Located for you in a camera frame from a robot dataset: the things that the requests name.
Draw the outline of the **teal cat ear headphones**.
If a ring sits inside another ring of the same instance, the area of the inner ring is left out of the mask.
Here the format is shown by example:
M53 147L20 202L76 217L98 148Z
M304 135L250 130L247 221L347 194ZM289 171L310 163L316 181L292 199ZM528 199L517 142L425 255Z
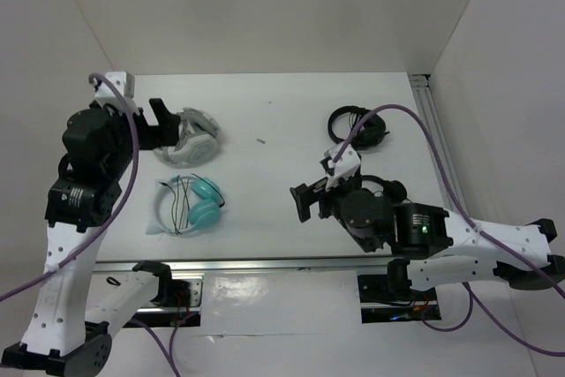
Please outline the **teal cat ear headphones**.
M167 226L161 217L162 202L169 195L172 226ZM145 233L181 237L202 232L220 220L225 204L220 187L210 178L190 174L157 180Z

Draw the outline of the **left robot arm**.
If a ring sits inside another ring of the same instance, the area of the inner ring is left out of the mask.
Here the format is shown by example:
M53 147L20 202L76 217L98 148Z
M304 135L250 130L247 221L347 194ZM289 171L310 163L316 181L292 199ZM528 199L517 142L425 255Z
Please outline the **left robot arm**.
M43 371L52 376L96 376L106 365L116 334L147 302L167 304L174 295L170 267L136 264L117 291L88 309L96 256L109 223L132 192L119 180L139 159L139 151L178 140L178 116L164 102L149 102L157 123L142 109L132 117L110 104L91 103L67 121L66 153L48 193L45 219L48 248L30 324L22 339L7 347L3 367Z

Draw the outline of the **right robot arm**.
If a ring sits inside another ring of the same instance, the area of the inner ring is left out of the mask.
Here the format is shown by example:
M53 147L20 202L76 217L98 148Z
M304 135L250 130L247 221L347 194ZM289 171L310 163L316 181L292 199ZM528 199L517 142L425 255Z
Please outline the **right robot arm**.
M318 205L365 253L388 247L385 288L395 299L451 283L505 282L514 290L547 290L564 280L564 258L553 254L554 223L469 225L454 211L408 200L397 180L356 174L333 188L321 179L290 188L298 219Z

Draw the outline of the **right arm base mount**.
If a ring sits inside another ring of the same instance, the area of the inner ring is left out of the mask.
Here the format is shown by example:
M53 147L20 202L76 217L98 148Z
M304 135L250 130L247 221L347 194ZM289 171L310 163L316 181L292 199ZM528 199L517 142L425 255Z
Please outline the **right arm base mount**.
M386 276L358 275L358 294L364 324L421 321L423 311L428 320L441 320L435 289L395 294Z

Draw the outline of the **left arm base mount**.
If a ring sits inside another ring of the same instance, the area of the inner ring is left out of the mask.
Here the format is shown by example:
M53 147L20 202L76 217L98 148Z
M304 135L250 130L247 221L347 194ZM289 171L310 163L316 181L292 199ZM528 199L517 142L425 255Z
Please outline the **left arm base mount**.
M144 304L134 315L150 328L196 328L201 321L204 278L196 275L173 275L176 288L163 303Z

